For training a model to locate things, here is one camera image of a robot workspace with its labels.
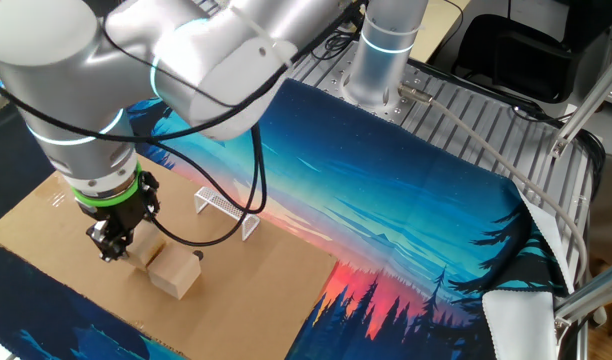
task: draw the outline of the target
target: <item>cardboard sheet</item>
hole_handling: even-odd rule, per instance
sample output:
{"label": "cardboard sheet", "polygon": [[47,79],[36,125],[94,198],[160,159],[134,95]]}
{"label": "cardboard sheet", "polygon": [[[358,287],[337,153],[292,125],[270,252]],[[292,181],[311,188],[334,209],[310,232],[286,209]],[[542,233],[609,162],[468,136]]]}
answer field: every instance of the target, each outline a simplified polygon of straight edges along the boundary
{"label": "cardboard sheet", "polygon": [[[197,184],[140,161],[162,184],[159,219],[175,233],[208,241],[233,226],[234,220],[214,208],[195,214]],[[284,358],[336,263],[326,252],[262,221],[245,243],[235,234],[219,246],[203,248],[202,275],[178,301],[129,264],[99,260],[84,234],[91,224],[65,181],[53,174],[0,221],[0,244],[193,359]]]}

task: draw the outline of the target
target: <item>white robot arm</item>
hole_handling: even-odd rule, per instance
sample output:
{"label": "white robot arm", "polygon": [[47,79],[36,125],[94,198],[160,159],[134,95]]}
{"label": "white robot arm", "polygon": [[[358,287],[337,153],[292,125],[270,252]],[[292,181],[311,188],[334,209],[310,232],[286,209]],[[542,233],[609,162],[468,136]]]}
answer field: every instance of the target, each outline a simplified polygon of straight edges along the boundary
{"label": "white robot arm", "polygon": [[[0,77],[34,109],[98,133],[131,136],[122,109],[156,96],[197,126],[290,66],[349,5],[233,0],[209,19],[191,0],[129,0],[100,20],[81,0],[0,0]],[[101,257],[122,256],[145,215],[133,144],[81,136],[21,110],[82,210],[98,221],[88,234]],[[233,138],[257,120],[240,112],[202,134]],[[156,206],[158,184],[145,181]]]}

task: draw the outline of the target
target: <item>cable connector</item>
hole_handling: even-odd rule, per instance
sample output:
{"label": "cable connector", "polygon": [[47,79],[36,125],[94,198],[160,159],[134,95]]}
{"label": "cable connector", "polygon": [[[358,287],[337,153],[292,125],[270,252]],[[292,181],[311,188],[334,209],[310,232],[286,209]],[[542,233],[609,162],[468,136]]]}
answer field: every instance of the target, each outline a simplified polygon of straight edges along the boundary
{"label": "cable connector", "polygon": [[409,100],[417,101],[422,104],[430,105],[430,102],[433,101],[433,97],[429,94],[401,83],[397,87],[397,92],[401,97],[405,97]]}

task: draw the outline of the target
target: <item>green led ring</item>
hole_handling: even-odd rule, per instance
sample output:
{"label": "green led ring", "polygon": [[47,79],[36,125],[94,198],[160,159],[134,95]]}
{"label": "green led ring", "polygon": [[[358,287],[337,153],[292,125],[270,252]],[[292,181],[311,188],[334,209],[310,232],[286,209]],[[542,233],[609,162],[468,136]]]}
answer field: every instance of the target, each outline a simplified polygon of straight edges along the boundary
{"label": "green led ring", "polygon": [[[137,162],[136,170],[137,170],[136,171],[137,176],[139,176],[139,174],[142,172],[142,166],[139,164],[139,162]],[[128,190],[124,191],[121,195],[115,196],[110,199],[89,198],[88,196],[82,194],[79,190],[75,189],[74,187],[71,187],[71,189],[73,190],[75,197],[79,201],[81,201],[82,204],[93,206],[93,207],[111,207],[111,206],[121,204],[124,201],[128,200],[131,196],[133,196],[133,194],[135,194],[137,190],[139,189],[139,181],[134,181],[133,184],[130,186],[130,188],[128,188]]]}

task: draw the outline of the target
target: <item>gray cable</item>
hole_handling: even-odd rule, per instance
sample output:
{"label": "gray cable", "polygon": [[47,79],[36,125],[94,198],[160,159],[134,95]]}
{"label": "gray cable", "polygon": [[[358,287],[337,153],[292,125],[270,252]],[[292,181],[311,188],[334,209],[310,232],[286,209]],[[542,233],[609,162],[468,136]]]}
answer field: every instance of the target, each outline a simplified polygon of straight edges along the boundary
{"label": "gray cable", "polygon": [[506,169],[508,169],[514,176],[516,176],[521,182],[523,182],[526,186],[528,186],[531,190],[533,190],[537,195],[539,195],[548,205],[550,205],[559,216],[564,220],[566,225],[570,228],[572,238],[575,241],[575,247],[579,252],[579,271],[577,272],[576,280],[581,281],[584,275],[586,274],[586,267],[588,264],[588,252],[586,251],[586,243],[584,242],[584,237],[581,232],[577,228],[575,221],[568,216],[568,213],[562,209],[559,204],[553,200],[544,190],[540,189],[539,186],[535,185],[532,181],[530,181],[524,174],[522,174],[519,170],[517,170],[505,157],[503,157],[500,153],[495,150],[490,144],[486,142],[479,134],[473,131],[468,125],[466,125],[457,115],[453,114],[450,110],[448,110],[444,105],[437,102],[435,99],[430,99],[430,101],[426,102],[428,104],[433,105],[435,108],[440,110],[446,117],[453,120],[457,126],[459,126],[462,130],[466,131],[470,137],[475,139],[484,149],[493,154],[495,159],[499,161]]}

